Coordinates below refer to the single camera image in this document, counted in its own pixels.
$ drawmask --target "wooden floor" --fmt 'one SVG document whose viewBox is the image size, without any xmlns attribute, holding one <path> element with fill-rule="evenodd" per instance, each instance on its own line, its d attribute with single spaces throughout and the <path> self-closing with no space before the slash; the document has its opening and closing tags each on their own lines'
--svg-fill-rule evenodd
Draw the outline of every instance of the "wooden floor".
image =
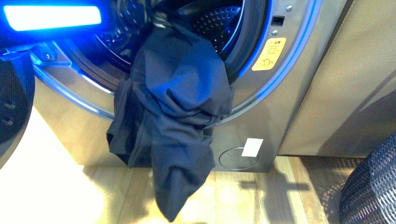
<svg viewBox="0 0 396 224">
<path fill-rule="evenodd" d="M 277 157 L 267 174 L 212 172 L 174 223 L 338 223 L 358 159 Z M 77 165 L 36 110 L 0 170 L 0 223 L 162 224 L 151 169 Z"/>
</svg>

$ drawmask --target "white label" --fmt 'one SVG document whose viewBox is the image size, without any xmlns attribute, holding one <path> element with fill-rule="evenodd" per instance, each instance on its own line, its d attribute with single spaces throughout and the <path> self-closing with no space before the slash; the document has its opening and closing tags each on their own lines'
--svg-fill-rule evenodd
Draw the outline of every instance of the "white label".
<svg viewBox="0 0 396 224">
<path fill-rule="evenodd" d="M 263 139 L 247 139 L 242 156 L 256 157 Z"/>
</svg>

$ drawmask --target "wicker basket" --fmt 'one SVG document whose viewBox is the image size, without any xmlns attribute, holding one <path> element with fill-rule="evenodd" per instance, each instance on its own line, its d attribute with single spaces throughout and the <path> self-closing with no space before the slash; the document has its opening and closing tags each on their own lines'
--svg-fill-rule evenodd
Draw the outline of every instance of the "wicker basket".
<svg viewBox="0 0 396 224">
<path fill-rule="evenodd" d="M 396 132 L 351 173 L 339 204 L 342 224 L 396 224 Z"/>
</svg>

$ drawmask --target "dark clothing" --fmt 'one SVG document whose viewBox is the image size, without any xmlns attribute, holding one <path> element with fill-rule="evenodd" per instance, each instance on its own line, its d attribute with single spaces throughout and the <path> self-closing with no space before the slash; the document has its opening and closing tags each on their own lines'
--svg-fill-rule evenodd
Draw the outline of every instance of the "dark clothing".
<svg viewBox="0 0 396 224">
<path fill-rule="evenodd" d="M 120 80 L 107 132 L 110 152 L 130 168 L 152 166 L 156 201 L 168 220 L 214 167 L 212 138 L 203 129 L 229 114 L 232 101 L 211 43 L 177 23 L 154 27 L 129 79 Z"/>
</svg>

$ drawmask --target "washing machine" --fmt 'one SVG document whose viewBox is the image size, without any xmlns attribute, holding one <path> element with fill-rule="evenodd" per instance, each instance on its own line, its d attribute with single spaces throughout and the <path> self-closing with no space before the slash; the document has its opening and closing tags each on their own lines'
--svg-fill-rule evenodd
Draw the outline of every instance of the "washing machine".
<svg viewBox="0 0 396 224">
<path fill-rule="evenodd" d="M 43 2 L 46 6 L 65 6 Z M 197 35 L 212 41 L 235 91 L 232 113 L 205 130 L 213 137 L 214 170 L 269 171 L 351 2 L 166 3 L 188 19 Z M 5 13 L 5 6 L 15 3 L 2 1 L 1 25 L 6 28 L 0 33 L 4 49 L 0 52 L 0 165 L 21 139 L 34 105 L 78 164 L 125 166 L 109 152 L 106 131 L 114 118 L 114 92 L 119 80 L 129 74 L 132 48 L 136 46 L 129 44 L 133 36 L 128 25 L 112 28 L 112 33 L 102 30 L 109 30 L 110 20 L 125 19 L 120 5 L 127 3 L 128 0 L 75 1 L 73 6 L 94 7 L 93 16 L 99 13 L 101 20 L 73 28 L 37 28 L 39 31 L 24 37 L 28 31 L 15 29 Z M 224 24 L 222 29 L 215 29 Z M 283 154 L 294 153 L 290 149 Z"/>
</svg>

